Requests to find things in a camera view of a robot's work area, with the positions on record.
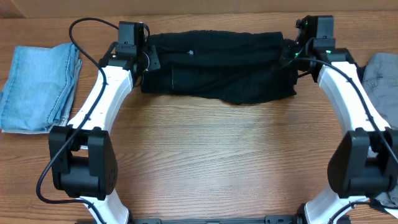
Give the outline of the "dark green shorts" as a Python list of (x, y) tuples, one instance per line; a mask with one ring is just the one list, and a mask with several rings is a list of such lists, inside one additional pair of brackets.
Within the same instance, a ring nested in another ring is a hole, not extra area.
[(160, 67), (144, 74), (144, 93), (213, 98), (235, 105), (296, 94), (298, 72), (280, 69), (281, 32), (192, 30), (153, 35)]

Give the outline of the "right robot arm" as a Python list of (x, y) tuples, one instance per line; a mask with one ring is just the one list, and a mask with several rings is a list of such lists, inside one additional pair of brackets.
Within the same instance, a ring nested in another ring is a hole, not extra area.
[(397, 185), (397, 131), (371, 103), (349, 50), (335, 47), (333, 16), (306, 16), (296, 27), (281, 65), (311, 74), (333, 106), (343, 139), (328, 163), (328, 185), (297, 214), (268, 215), (265, 223), (350, 223), (347, 212), (357, 205), (396, 217), (397, 207), (376, 197)]

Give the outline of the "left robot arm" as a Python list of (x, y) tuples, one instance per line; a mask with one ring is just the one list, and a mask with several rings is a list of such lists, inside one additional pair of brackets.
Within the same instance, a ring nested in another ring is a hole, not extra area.
[(144, 51), (147, 24), (120, 22), (118, 40), (94, 61), (98, 77), (77, 114), (49, 134), (50, 162), (40, 175), (36, 194), (50, 204), (82, 203), (95, 223), (132, 223), (131, 211), (116, 192), (118, 163), (110, 132), (124, 99), (157, 57)]

